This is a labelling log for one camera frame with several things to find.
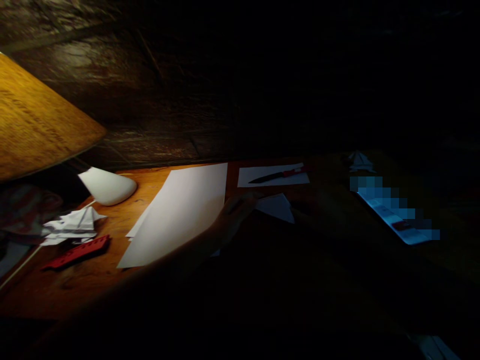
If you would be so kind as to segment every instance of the red plastic piece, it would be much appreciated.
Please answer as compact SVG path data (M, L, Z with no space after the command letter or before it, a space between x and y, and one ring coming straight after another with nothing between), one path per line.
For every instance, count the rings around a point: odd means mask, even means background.
M293 170L284 171L283 172L283 177L287 178L287 177L292 176L292 175L307 173L307 172L313 171L313 169L314 169L313 167L307 166L307 165L302 166L302 167L297 167L296 169L293 169Z
M63 255L57 257L53 261L49 262L47 265L41 268L45 269L58 269L61 268L82 256L91 254L93 252L99 251L105 248L110 240L110 235L105 235L99 238L96 238L93 241L87 242L80 246L74 247L73 249L67 251Z

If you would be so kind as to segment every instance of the person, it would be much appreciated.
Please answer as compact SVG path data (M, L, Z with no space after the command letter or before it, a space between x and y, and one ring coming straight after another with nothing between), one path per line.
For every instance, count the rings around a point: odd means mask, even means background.
M248 192L228 199L207 230L59 322L23 358L240 358L261 354L283 358L316 354L334 359L363 353L370 359L422 359L406 337L356 334L354 346L348 346L352 342L345 336L333 339L294 328L203 327L182 317L182 309L176 307L183 294L179 289L212 253L229 245L261 197ZM315 201L292 204L295 226L305 231L305 237L337 256L392 309L406 309L427 328L433 325L435 330L450 333L462 329L462 334L476 336L480 318L476 286L367 230L352 233L358 229L348 226L354 220L327 193Z

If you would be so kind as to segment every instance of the hand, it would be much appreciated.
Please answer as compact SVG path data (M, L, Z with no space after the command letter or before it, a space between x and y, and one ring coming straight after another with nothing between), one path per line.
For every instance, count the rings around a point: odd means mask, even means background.
M263 194L247 192L232 196L227 200L215 222L208 231L220 237L221 246L228 244L240 228L240 224L255 209L255 205Z
M349 230L347 215L340 202L327 192L315 196L291 198L295 223L330 238L345 238Z

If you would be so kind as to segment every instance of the red object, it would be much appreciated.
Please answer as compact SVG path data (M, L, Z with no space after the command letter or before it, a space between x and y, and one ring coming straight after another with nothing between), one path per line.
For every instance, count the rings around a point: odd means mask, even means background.
M73 249L67 251L63 255L57 257L55 260L49 262L47 265L41 268L45 269L58 269L61 268L78 258L81 258L87 254L104 249L110 240L110 235L105 235L99 238L96 238L93 241L87 242L80 246L74 247Z
M406 221L395 222L391 226L397 231L407 230L407 229L410 229L412 227L412 225L410 225Z
M284 178L287 178L287 177L292 176L292 175L297 175L297 174L301 174L301 173L307 173L307 172L313 171L313 169L314 169L314 168L311 167L311 166L297 167L296 169L293 169L293 170L284 171L284 172L283 172L283 177L284 177Z

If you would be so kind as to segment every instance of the red knife handle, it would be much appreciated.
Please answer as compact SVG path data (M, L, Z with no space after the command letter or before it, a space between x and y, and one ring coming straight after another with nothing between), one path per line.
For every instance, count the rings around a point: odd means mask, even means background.
M296 174L301 174L301 173L307 173L312 171L314 168L311 166L302 166L302 167L297 167L296 169L289 170L289 171L284 171L283 172L283 177L288 178L289 176L296 175Z

